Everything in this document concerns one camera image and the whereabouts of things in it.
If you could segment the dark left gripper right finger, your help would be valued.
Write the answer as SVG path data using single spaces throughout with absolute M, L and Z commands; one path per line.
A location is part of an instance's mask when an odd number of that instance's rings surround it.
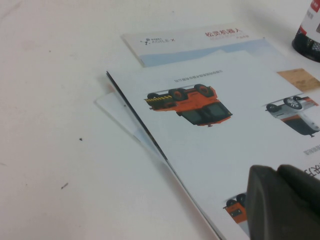
M 320 180 L 292 165 L 283 164 L 277 173 L 288 185 L 290 202 L 288 226 L 290 240 L 318 240 L 320 238 Z

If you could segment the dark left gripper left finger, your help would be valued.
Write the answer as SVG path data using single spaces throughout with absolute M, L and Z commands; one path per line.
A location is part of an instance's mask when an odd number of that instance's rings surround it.
M 251 240 L 279 240 L 282 230 L 277 214 L 280 197 L 287 188 L 283 178 L 271 167 L 250 167 L 245 210 Z

